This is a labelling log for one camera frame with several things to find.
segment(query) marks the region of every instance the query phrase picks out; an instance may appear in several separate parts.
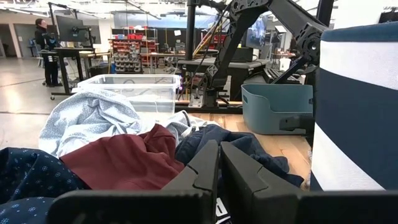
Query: ceiling light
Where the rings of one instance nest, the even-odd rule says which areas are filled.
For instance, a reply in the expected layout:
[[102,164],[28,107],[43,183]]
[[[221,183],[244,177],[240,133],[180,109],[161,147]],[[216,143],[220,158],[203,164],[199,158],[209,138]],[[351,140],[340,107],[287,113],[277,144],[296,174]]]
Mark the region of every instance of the ceiling light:
[[12,11],[12,12],[23,13],[23,14],[30,14],[30,15],[33,15],[33,16],[41,16],[41,17],[48,18],[48,15],[43,15],[43,14],[35,13],[35,12],[27,12],[27,11],[23,11],[23,10],[19,10],[19,9],[9,9],[9,8],[3,8],[3,7],[0,8],[0,9],[7,10],[7,11]]
[[126,0],[126,2],[129,3],[130,5],[132,5],[132,6],[136,7],[136,8],[138,8],[140,11],[142,11],[142,12],[144,12],[144,13],[146,13],[146,14],[148,14],[148,15],[150,15],[150,16],[152,16],[152,17],[158,19],[158,20],[161,20],[161,18],[157,17],[156,15],[153,15],[153,14],[150,13],[149,11],[145,11],[140,5],[138,5],[138,4],[134,3],[134,2],[132,2],[131,0]]
[[94,16],[94,17],[97,17],[97,18],[100,18],[100,19],[106,19],[104,17],[100,17],[100,16],[97,16],[96,14],[92,14],[92,13],[89,13],[89,12],[86,12],[86,11],[77,10],[77,12],[85,14],[85,15],[89,15],[89,16]]

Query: ceiling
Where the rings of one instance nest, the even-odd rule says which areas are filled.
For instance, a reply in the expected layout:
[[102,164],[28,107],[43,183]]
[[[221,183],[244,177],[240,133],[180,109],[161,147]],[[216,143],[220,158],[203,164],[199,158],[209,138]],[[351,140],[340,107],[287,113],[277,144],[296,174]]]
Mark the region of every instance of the ceiling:
[[[106,17],[106,15],[114,12],[129,13],[150,13],[160,18],[161,14],[183,14],[186,12],[186,0],[128,0],[133,4],[126,3],[125,0],[52,0],[58,4],[66,5],[70,8],[78,9],[81,12],[87,12],[91,16]],[[319,0],[293,0],[298,5],[307,10],[310,14],[316,15]],[[335,19],[336,12],[340,1],[335,0],[331,20]],[[398,6],[397,0],[380,0],[384,1],[386,7]],[[49,0],[0,0],[0,9],[13,10],[21,13],[34,13],[37,15],[48,16]],[[61,7],[53,7],[54,11],[64,11]],[[197,9],[199,14],[216,14],[214,9],[209,7],[201,7]]]

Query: black stand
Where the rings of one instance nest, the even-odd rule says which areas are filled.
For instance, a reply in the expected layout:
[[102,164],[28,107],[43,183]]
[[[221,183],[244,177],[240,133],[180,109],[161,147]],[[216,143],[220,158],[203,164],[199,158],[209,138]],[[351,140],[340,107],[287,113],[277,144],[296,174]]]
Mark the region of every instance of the black stand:
[[91,51],[92,49],[84,49],[84,48],[62,48],[62,47],[56,47],[54,50],[57,51],[59,61],[60,61],[60,67],[61,67],[61,76],[62,76],[62,83],[63,83],[63,88],[65,90],[64,93],[54,93],[51,92],[51,100],[54,100],[54,96],[72,96],[72,93],[70,92],[69,89],[69,81],[68,81],[68,73],[67,73],[67,68],[65,66],[65,62],[63,61],[64,58],[68,57],[74,57],[76,58],[76,63],[77,63],[77,70],[79,74],[79,81],[84,80],[83,76],[83,70],[81,69],[81,58],[80,58],[80,52],[81,51]]

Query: black robotic arm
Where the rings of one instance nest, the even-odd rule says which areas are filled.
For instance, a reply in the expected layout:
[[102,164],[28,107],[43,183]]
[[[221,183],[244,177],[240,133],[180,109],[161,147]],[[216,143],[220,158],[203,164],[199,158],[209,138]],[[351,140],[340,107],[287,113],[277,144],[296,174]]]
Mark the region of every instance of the black robotic arm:
[[[190,1],[188,6],[214,6],[209,0]],[[217,10],[225,7],[217,4]],[[295,64],[281,75],[274,83],[283,83],[299,67],[309,63],[318,65],[320,57],[320,36],[327,29],[318,19],[291,0],[232,0],[226,8],[229,15],[229,29],[223,46],[217,55],[214,65],[210,66],[197,93],[191,97],[192,107],[217,107],[218,92],[225,86],[228,74],[228,65],[233,58],[244,33],[254,24],[264,12],[270,10],[276,18],[296,38],[297,48],[302,52]]]

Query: dark red cloth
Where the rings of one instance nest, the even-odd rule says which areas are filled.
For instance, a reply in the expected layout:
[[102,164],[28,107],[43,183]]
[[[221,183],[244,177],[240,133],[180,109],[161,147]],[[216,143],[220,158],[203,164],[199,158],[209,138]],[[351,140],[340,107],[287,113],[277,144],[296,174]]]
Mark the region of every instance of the dark red cloth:
[[93,190],[159,190],[184,168],[175,138],[156,124],[148,133],[101,138],[60,159]]

